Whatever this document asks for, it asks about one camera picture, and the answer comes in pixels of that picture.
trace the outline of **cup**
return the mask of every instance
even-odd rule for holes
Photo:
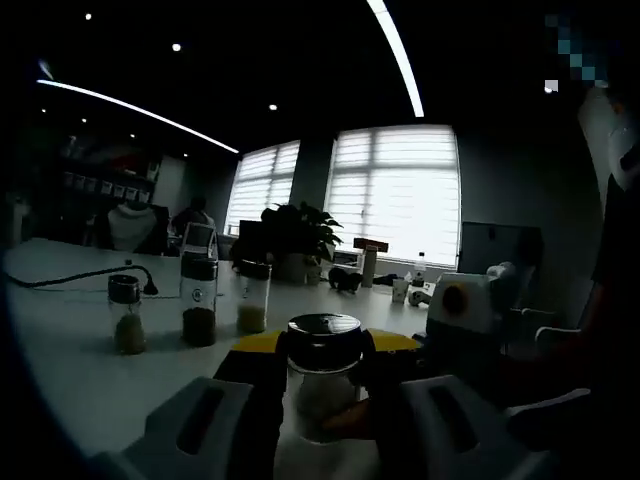
[[[391,301],[393,303],[404,303],[404,299],[407,298],[407,292],[409,291],[409,282],[396,278],[393,281],[393,292],[391,293]]]

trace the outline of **office desk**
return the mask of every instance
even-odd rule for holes
[[[119,356],[113,350],[107,276],[29,290],[8,285],[18,339],[44,398],[86,454],[121,450],[140,437],[149,412],[198,376],[211,377],[239,338],[235,328],[239,282],[220,262],[217,342],[189,348],[180,340],[180,259],[98,250],[33,239],[7,253],[5,270],[24,281],[55,279],[124,265],[144,265],[159,294],[143,297],[147,351]],[[145,276],[138,275],[144,284]],[[391,303],[391,288],[338,293],[317,287],[272,283],[268,330],[284,330],[297,315],[338,312],[364,327],[411,336],[424,330],[427,309]]]

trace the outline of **window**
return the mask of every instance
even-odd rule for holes
[[[300,142],[246,154],[238,163],[224,233],[237,235],[240,220],[260,220],[276,203],[289,203]]]
[[[327,188],[325,210],[344,229],[341,250],[354,237],[389,243],[392,260],[455,267],[460,186],[450,127],[412,125],[342,132]]]

